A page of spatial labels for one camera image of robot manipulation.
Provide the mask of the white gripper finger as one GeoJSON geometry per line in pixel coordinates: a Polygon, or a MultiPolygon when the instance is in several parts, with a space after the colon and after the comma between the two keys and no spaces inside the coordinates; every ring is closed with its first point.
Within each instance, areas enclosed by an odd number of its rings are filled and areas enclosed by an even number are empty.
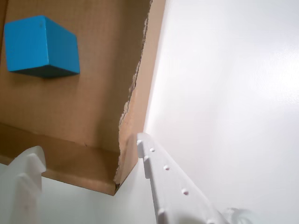
{"type": "Polygon", "coordinates": [[[166,150],[147,133],[137,134],[138,157],[150,180],[158,224],[223,224],[225,218],[166,150]]]}
{"type": "Polygon", "coordinates": [[[31,147],[18,155],[0,175],[0,222],[37,224],[37,201],[42,194],[44,151],[31,147]]]}

